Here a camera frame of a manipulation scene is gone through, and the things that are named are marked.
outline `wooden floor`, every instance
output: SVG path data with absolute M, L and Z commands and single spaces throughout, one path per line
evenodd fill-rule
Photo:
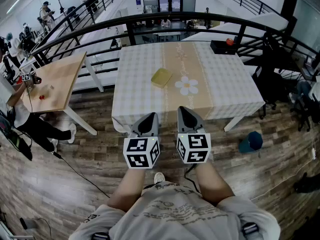
M 58 145 L 58 152 L 68 163 L 108 194 L 113 193 L 127 170 L 122 154 L 124 136 L 114 130 L 111 119 L 113 93 L 110 89 L 104 93 L 72 95 L 70 107 L 98 135 L 92 136 L 79 126 L 74 144 L 61 141 Z M 56 120 L 62 128 L 70 123 L 63 113 L 57 113 Z M 230 132 L 224 132 L 228 122 L 229 119 L 210 120 L 205 126 L 211 133 L 215 167 L 236 195 L 253 199 L 259 207 L 271 212 L 281 226 L 281 239 L 290 239 L 305 217 L 311 217 L 320 205 L 319 191 L 296 194 L 293 190 L 294 182 L 304 172 L 310 176 L 320 173 L 319 160 L 311 161 L 296 176 L 281 182 L 312 159 L 312 136 L 316 150 L 320 150 L 319 126 L 314 126 L 311 132 L 305 129 L 298 132 L 297 118 L 286 103 L 278 103 L 276 110 L 268 109 L 263 120 L 256 113 L 244 118 Z M 262 133 L 262 149 L 240 154 L 239 142 L 252 131 Z M 168 180 L 191 187 L 183 178 L 186 167 L 176 151 L 176 126 L 166 125 L 160 134 L 162 153 L 156 167 L 147 172 L 145 184 L 151 184 L 154 173 L 162 171 Z M 96 207 L 106 203 L 107 198 L 93 185 L 36 144 L 32 145 L 32 162 L 17 153 L 7 140 L 0 138 L 0 144 L 0 207 L 14 233 L 33 234 L 37 240 L 50 239 L 48 226 L 42 220 L 38 221 L 40 229 L 28 232 L 19 222 L 20 217 L 41 217 L 51 225 L 52 239 L 66 240 Z

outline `flower pattern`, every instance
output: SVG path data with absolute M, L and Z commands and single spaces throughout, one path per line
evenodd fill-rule
M 195 87 L 198 84 L 198 81 L 195 79 L 190 79 L 187 76 L 181 77 L 181 81 L 175 82 L 175 87 L 181 88 L 180 93 L 184 96 L 188 93 L 197 94 L 198 88 Z

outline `door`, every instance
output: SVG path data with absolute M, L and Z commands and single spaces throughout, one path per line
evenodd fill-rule
M 181 12 L 182 0 L 158 0 L 159 12 Z
M 159 11 L 171 12 L 169 11 L 169 0 L 159 0 Z
M 171 12 L 180 12 L 181 0 L 171 0 Z

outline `window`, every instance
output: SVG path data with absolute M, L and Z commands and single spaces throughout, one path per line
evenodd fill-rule
M 194 12 L 196 0 L 183 0 L 183 11 Z
M 158 12 L 158 0 L 143 0 L 144 11 L 147 14 Z

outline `white sneaker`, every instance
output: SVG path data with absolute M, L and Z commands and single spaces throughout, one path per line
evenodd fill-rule
M 52 144 L 53 144 L 53 146 L 54 146 L 54 152 L 56 152 L 56 153 L 57 153 L 58 140 L 57 140 L 57 139 L 55 139 L 55 138 L 53 138 L 53 139 L 51 140 L 51 143 L 52 143 Z
M 77 132 L 77 127 L 74 123 L 70 124 L 69 130 L 71 132 L 71 139 L 68 140 L 69 144 L 72 144 L 75 142 L 75 136 Z
M 157 172 L 154 175 L 154 184 L 160 183 L 160 182 L 164 182 L 166 180 L 164 174 L 162 172 Z

